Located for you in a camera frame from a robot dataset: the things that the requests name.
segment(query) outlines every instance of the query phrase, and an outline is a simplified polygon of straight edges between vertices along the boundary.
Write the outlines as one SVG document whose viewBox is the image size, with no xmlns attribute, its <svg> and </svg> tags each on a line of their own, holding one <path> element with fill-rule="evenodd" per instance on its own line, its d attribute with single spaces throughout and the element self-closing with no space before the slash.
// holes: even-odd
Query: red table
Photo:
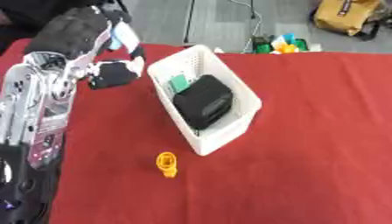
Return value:
<svg viewBox="0 0 392 224">
<path fill-rule="evenodd" d="M 0 59 L 2 73 L 24 45 Z M 146 48 L 149 63 L 180 50 Z M 207 157 L 192 152 L 146 74 L 102 91 L 81 83 L 52 223 L 392 223 L 392 56 L 220 57 L 263 109 Z M 155 167 L 162 151 L 177 154 L 177 178 Z"/>
</svg>

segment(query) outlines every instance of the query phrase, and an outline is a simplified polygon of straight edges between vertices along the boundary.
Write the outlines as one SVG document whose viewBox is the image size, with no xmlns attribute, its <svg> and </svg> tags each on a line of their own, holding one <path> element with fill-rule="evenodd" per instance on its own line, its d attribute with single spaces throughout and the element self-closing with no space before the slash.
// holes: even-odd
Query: yellow plastic part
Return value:
<svg viewBox="0 0 392 224">
<path fill-rule="evenodd" d="M 282 47 L 281 52 L 282 53 L 294 53 L 296 51 L 297 47 L 295 45 L 284 45 Z"/>
<path fill-rule="evenodd" d="M 166 178 L 175 178 L 177 175 L 177 159 L 171 152 L 162 152 L 157 156 L 157 168 Z"/>
</svg>

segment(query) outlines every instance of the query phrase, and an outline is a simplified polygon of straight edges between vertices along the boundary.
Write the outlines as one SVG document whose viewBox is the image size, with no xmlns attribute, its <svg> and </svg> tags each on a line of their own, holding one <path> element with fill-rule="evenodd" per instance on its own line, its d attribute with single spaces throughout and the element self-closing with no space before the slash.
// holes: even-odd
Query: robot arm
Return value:
<svg viewBox="0 0 392 224">
<path fill-rule="evenodd" d="M 4 76 L 0 94 L 0 224 L 46 224 L 60 177 L 77 81 L 92 89 L 141 76 L 143 49 L 129 17 L 97 7 L 56 17 L 25 48 L 23 62 Z M 111 46 L 132 60 L 93 63 Z"/>
</svg>

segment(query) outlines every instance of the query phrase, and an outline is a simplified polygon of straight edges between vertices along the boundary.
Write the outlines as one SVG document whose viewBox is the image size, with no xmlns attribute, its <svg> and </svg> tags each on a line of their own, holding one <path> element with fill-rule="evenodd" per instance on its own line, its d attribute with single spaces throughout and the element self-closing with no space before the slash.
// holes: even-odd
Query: floor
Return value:
<svg viewBox="0 0 392 224">
<path fill-rule="evenodd" d="M 180 46 L 188 24 L 193 0 L 123 0 L 134 18 L 143 42 Z M 250 19 L 247 7 L 228 0 L 194 0 L 189 42 L 220 47 L 225 52 L 241 52 L 257 19 Z M 250 0 L 238 0 L 248 3 Z M 262 15 L 257 33 L 294 32 L 310 44 L 321 44 L 325 51 L 353 53 L 392 53 L 392 31 L 382 29 L 376 40 L 361 42 L 315 28 L 308 22 L 309 12 L 318 0 L 255 0 Z"/>
</svg>

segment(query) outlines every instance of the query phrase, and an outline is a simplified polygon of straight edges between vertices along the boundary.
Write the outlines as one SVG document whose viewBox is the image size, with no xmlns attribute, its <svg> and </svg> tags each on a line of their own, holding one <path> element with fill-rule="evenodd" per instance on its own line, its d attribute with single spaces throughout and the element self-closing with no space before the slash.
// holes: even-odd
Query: plastic basket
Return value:
<svg viewBox="0 0 392 224">
<path fill-rule="evenodd" d="M 148 68 L 157 95 L 181 133 L 197 154 L 208 155 L 242 135 L 262 101 L 208 47 L 196 45 L 162 59 Z M 172 103 L 174 91 L 169 80 L 183 74 L 190 83 L 202 74 L 211 74 L 234 93 L 233 107 L 218 122 L 204 130 L 192 129 Z"/>
</svg>

